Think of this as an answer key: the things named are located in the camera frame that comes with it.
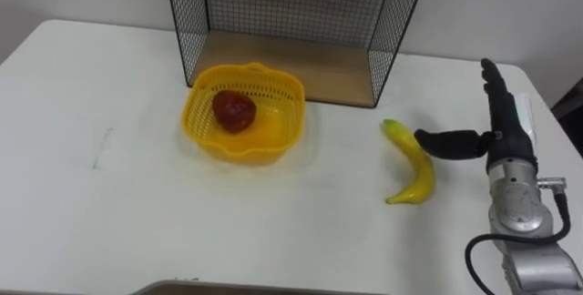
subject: wooden board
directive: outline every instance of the wooden board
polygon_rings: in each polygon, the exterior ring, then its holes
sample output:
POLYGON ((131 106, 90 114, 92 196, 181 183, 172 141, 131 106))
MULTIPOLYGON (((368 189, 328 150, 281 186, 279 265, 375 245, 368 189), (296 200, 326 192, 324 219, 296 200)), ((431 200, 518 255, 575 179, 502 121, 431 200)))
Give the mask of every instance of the wooden board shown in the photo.
POLYGON ((362 48, 210 31, 193 76, 220 64, 250 62, 298 77, 310 100, 359 107, 374 104, 368 56, 362 48))

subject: yellow plastic colander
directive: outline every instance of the yellow plastic colander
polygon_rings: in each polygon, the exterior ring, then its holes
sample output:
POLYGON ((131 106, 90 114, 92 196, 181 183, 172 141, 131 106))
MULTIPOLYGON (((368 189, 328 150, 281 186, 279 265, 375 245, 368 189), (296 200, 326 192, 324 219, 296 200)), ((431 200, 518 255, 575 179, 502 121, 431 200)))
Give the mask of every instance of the yellow plastic colander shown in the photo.
POLYGON ((305 94, 302 83, 259 63, 221 65, 203 71, 182 111, 182 129, 215 158, 267 164, 279 158, 302 134, 305 94), (239 91, 257 106, 255 121, 238 134, 223 130, 212 112, 221 90, 239 91))

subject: apple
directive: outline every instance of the apple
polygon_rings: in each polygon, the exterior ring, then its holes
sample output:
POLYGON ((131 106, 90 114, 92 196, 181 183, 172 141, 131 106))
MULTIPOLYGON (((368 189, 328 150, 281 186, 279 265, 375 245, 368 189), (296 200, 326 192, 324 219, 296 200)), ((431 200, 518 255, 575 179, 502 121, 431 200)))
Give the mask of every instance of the apple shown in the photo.
POLYGON ((223 129, 236 134, 253 123, 257 106, 238 91, 221 90, 212 98, 212 111, 223 129))

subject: table surface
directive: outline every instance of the table surface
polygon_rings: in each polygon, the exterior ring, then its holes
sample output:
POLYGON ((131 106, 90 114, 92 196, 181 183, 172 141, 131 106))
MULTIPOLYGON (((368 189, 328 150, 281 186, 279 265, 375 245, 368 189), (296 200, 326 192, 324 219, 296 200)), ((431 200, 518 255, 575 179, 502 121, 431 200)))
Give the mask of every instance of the table surface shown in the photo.
MULTIPOLYGON (((42 24, 0 66, 0 290, 131 293, 192 280, 382 294, 478 293, 465 244, 488 231, 485 160, 434 160, 421 206, 384 199, 411 178, 382 135, 411 128, 489 129, 477 62, 399 55, 376 109, 309 103, 301 141, 245 168, 183 137, 185 87, 173 32, 64 21, 42 24)), ((528 81, 540 176, 583 198, 583 161, 528 81)), ((552 197, 543 196, 560 220, 552 197)), ((561 242, 582 258, 581 205, 561 242)), ((501 255, 476 268, 508 293, 501 255)))

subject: white wall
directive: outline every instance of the white wall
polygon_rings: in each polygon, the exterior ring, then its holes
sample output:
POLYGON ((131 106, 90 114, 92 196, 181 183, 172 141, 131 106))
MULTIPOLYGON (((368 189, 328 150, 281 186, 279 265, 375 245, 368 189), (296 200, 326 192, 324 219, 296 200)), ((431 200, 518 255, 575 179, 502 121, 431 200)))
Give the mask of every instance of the white wall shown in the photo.
MULTIPOLYGON (((168 0, 0 0, 0 61, 50 18, 173 27, 168 0)), ((420 0, 402 50, 516 64, 553 105, 583 76, 583 0, 420 0)))

